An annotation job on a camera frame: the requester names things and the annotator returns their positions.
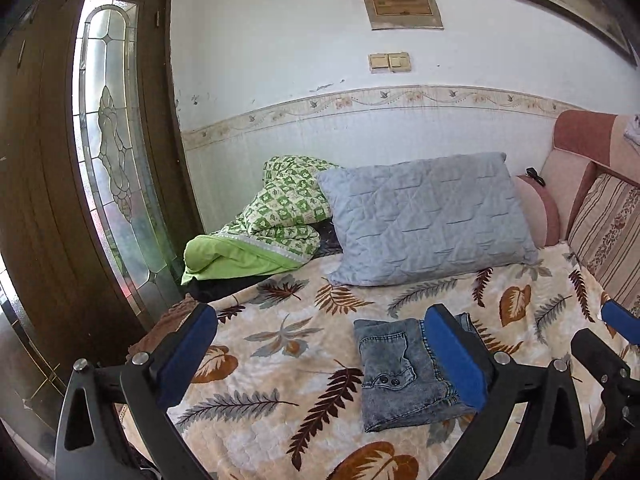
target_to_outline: blue pad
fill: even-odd
[[[632,345],[640,344],[640,319],[613,300],[607,301],[600,311],[602,320],[629,341]]]
[[[487,398],[485,376],[453,330],[433,307],[428,308],[424,315],[424,332],[438,364],[444,368],[462,402],[478,411],[482,410]]]
[[[158,372],[158,408],[166,411],[180,403],[217,330],[218,315],[212,306],[207,306]]]

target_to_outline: wallpaper border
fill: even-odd
[[[397,108],[482,108],[557,118],[577,106],[521,92],[472,86],[390,86],[310,96],[253,110],[190,132],[183,132],[185,151],[240,134],[316,117]]]

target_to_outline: bedspread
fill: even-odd
[[[421,319],[443,303],[453,314],[469,312],[491,351],[543,367],[566,360],[589,438],[604,421],[604,407],[598,383],[570,355],[573,334],[590,328],[638,377],[637,349],[598,319],[608,297],[564,242],[541,250],[532,266],[372,288],[329,284],[341,257],[314,260],[212,304],[218,334],[168,414],[213,478],[429,478],[471,417],[364,433],[355,319]],[[500,469],[523,414],[518,405],[484,478]],[[130,413],[122,423],[146,452]]]

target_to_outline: folded jeans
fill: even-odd
[[[469,314],[456,320],[476,335]],[[432,424],[474,413],[460,401],[447,380],[418,319],[357,319],[354,332],[364,365],[362,419],[364,431]]]

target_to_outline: light switch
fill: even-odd
[[[388,54],[391,72],[411,72],[411,59],[407,52]]]
[[[372,72],[382,72],[389,69],[387,54],[369,54],[369,67]]]

